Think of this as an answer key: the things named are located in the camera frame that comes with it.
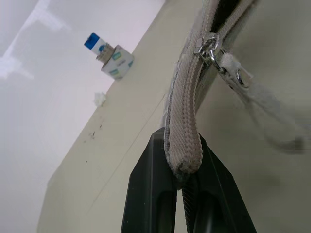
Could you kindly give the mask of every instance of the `metal zipper pull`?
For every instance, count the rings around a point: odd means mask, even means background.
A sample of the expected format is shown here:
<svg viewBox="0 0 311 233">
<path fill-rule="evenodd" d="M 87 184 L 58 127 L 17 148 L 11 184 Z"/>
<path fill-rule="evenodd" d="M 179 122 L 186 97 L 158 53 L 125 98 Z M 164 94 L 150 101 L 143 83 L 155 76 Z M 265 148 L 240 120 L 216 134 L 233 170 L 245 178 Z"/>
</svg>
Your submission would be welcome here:
<svg viewBox="0 0 311 233">
<path fill-rule="evenodd" d="M 222 47 L 222 40 L 218 34 L 208 33 L 204 38 L 198 40 L 197 45 L 198 46 L 194 51 L 194 54 L 200 56 L 204 63 L 206 63 L 208 66 L 213 64 L 214 67 L 218 70 L 218 73 L 222 76 L 228 72 L 224 67 L 221 67 L 216 60 L 215 54 L 219 52 L 222 54 L 227 53 Z M 236 78 L 237 82 L 242 87 L 249 87 L 251 76 L 242 67 L 237 69 L 233 77 Z"/>
</svg>

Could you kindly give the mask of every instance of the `bottle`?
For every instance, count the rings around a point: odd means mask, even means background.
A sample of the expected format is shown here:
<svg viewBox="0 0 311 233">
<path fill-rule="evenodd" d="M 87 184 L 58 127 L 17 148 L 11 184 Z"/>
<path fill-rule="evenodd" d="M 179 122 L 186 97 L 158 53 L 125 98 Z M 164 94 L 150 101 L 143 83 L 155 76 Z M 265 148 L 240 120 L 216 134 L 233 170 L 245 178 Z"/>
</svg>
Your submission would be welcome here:
<svg viewBox="0 0 311 233">
<path fill-rule="evenodd" d="M 113 79 L 123 78 L 133 64 L 132 54 L 120 45 L 113 48 L 95 33 L 89 36 L 84 45 L 97 55 L 97 60 L 103 62 L 102 71 Z"/>
</svg>

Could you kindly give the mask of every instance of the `metal ring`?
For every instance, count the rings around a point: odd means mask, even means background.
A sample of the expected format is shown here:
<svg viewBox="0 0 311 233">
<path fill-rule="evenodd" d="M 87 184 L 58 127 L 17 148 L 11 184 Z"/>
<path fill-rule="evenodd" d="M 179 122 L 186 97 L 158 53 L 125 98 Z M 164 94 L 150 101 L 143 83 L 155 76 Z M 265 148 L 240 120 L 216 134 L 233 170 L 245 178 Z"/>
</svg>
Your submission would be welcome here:
<svg viewBox="0 0 311 233">
<path fill-rule="evenodd" d="M 218 34 L 215 34 L 215 36 L 212 37 L 210 40 L 212 41 L 210 46 L 212 46 L 213 50 L 215 51 L 217 49 L 217 47 L 220 45 L 220 37 Z"/>
<path fill-rule="evenodd" d="M 239 82 L 239 84 L 242 86 L 242 87 L 245 87 L 245 88 L 248 88 L 249 87 L 249 84 L 245 84 L 243 79 L 242 79 L 242 75 L 241 75 L 241 70 L 238 69 L 237 70 L 237 73 L 236 73 L 236 78 Z"/>
<path fill-rule="evenodd" d="M 209 57 L 210 57 L 213 65 L 215 66 L 215 68 L 218 70 L 218 72 L 221 73 L 221 74 L 224 74 L 225 73 L 225 69 L 220 67 L 220 65 L 216 61 L 216 58 L 215 58 L 215 55 L 214 55 L 214 48 L 213 48 L 213 46 L 209 47 Z"/>
</svg>

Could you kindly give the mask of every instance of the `blue cap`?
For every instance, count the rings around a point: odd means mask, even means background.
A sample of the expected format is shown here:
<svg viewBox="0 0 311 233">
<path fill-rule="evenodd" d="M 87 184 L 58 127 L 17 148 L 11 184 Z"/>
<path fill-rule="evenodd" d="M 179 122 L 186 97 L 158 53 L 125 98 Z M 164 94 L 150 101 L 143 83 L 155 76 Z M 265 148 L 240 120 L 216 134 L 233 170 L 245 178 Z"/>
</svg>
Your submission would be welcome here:
<svg viewBox="0 0 311 233">
<path fill-rule="evenodd" d="M 97 36 L 95 33 L 92 33 L 89 36 L 89 38 L 86 40 L 84 45 L 86 47 L 88 47 L 89 50 L 91 50 L 94 47 L 94 45 L 97 43 L 98 40 L 99 40 L 99 36 Z"/>
</svg>

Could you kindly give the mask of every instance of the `stain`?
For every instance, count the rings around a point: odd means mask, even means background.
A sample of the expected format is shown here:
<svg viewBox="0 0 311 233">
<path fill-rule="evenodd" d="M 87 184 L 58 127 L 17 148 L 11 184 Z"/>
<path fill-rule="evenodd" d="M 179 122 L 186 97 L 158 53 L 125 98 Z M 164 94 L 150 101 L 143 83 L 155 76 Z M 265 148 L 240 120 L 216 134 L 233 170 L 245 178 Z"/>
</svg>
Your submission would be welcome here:
<svg viewBox="0 0 311 233">
<path fill-rule="evenodd" d="M 95 139 L 95 131 L 93 132 L 93 133 L 89 133 L 89 137 L 91 138 L 91 139 Z"/>
</svg>

